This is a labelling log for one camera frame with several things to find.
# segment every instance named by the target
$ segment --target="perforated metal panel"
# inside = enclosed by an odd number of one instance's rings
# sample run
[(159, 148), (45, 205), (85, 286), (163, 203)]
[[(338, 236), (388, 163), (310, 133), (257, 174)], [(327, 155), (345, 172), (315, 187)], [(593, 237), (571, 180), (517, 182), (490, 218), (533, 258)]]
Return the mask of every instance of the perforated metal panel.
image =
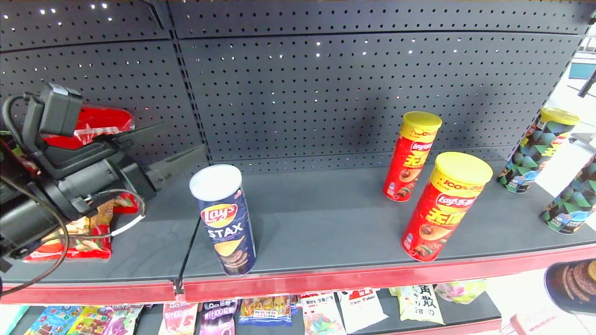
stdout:
[[(170, 41), (118, 42), (17, 51), (0, 58), (0, 98), (55, 82), (79, 91), (85, 103), (127, 109), (137, 127), (167, 122), (168, 129), (135, 147), (151, 163), (201, 143)], [(20, 102), (15, 120), (21, 122)]]
[(176, 1), (180, 38), (501, 30), (583, 34), (593, 1)]
[(140, 1), (1, 1), (0, 50), (169, 38)]
[(181, 45), (212, 157), (237, 160), (390, 153), (410, 110), (443, 119), (435, 149), (513, 146), (579, 41), (433, 32)]

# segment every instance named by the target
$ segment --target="red snack bag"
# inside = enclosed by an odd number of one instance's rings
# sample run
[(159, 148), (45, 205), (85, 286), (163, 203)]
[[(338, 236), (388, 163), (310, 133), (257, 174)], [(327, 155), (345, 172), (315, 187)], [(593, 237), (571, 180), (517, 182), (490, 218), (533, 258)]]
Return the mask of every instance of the red snack bag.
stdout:
[[(110, 232), (110, 221), (114, 215), (114, 201), (110, 200), (97, 207), (98, 214), (91, 219), (82, 217), (66, 225), (69, 234), (77, 235), (104, 235)], [(46, 236), (56, 237), (63, 235), (61, 229)], [(60, 239), (51, 240), (40, 246), (31, 255), (24, 258), (26, 261), (39, 262), (50, 259), (58, 259), (64, 250), (64, 241)], [(70, 240), (70, 247), (66, 254), (69, 259), (99, 258), (109, 259), (111, 256), (110, 238), (89, 238), (84, 240)]]
[[(49, 145), (73, 150), (91, 143), (97, 135), (118, 134), (131, 129), (134, 129), (132, 115), (126, 110), (83, 105), (72, 137), (45, 135), (44, 140)], [(136, 213), (138, 209), (132, 194), (121, 194), (114, 201), (116, 213)]]

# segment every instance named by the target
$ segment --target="potato chip can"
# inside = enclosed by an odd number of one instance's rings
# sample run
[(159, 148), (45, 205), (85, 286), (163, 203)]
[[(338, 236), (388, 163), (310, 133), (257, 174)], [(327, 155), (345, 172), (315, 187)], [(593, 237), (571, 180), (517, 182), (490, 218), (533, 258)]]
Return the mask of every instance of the potato chip can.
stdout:
[(404, 114), (383, 186), (387, 198), (399, 202), (409, 200), (442, 123), (438, 116), (425, 111)]
[(437, 258), (493, 175), (486, 162), (469, 154), (442, 153), (434, 163), (402, 237), (404, 251), (422, 262)]
[(548, 228), (570, 235), (596, 211), (596, 162), (592, 156), (575, 178), (540, 213)]
[(189, 187), (223, 271), (231, 276), (249, 273), (256, 252), (240, 170), (225, 164), (209, 166), (190, 179)]
[(579, 118), (558, 108), (542, 108), (496, 181), (507, 191), (525, 193)]

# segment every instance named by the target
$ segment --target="gray shelf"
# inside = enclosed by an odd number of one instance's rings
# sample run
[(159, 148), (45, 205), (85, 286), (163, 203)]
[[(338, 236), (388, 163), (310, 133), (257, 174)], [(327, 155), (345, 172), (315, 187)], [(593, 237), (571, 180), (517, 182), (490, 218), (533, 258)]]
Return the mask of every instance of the gray shelf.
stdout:
[[(113, 238), (109, 261), (64, 263), (42, 283), (118, 283), (145, 280), (174, 280), (182, 269), (193, 239), (198, 215), (185, 173), (161, 190), (147, 205), (147, 216), (135, 227)], [(116, 226), (132, 220), (125, 215)], [(49, 268), (50, 263), (13, 262), (2, 274), (5, 283), (22, 283)]]
[[(491, 162), (495, 175), (503, 165)], [(415, 263), (402, 250), (400, 238), (432, 168), (425, 166), (406, 203), (383, 195), (386, 167), (245, 176), (257, 248), (252, 273)], [(538, 185), (520, 195), (490, 181), (438, 260), (596, 243), (596, 232), (590, 227), (570, 236), (545, 228), (538, 213), (551, 200)], [(216, 275), (223, 275), (221, 266), (204, 228), (199, 227), (184, 271), (185, 282)]]
[[(401, 321), (399, 319), (399, 305), (396, 297), (389, 294), (387, 289), (378, 292), (383, 312), (389, 317), (385, 320), (371, 325), (363, 330), (356, 332), (358, 335), (373, 335), (384, 333), (397, 333), (401, 331), (424, 330), (430, 328), (440, 328), (439, 324), (419, 321)], [(483, 293), (474, 302), (469, 305), (459, 305), (438, 298), (441, 314), (446, 326), (456, 326), (474, 322), (497, 320), (501, 314), (491, 301), (490, 297)], [(37, 319), (43, 311), (43, 307), (31, 307), (27, 314), (21, 319), (13, 334), (23, 334), (29, 326)], [(155, 305), (141, 316), (137, 325), (137, 334), (156, 334), (162, 321), (163, 305)], [(304, 322), (301, 313), (296, 313), (292, 317), (291, 327), (257, 327), (251, 325), (238, 325), (235, 329), (238, 335), (303, 335)]]

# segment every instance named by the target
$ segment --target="gummy candy package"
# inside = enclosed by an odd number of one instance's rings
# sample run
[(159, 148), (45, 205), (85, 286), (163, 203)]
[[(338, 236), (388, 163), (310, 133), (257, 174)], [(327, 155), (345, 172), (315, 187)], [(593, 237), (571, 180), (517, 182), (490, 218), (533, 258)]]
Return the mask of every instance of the gummy candy package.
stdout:
[(238, 324), (292, 325), (289, 296), (244, 299)]
[(82, 306), (49, 306), (24, 335), (66, 335), (82, 311)]
[(334, 293), (300, 296), (305, 335), (346, 335)]

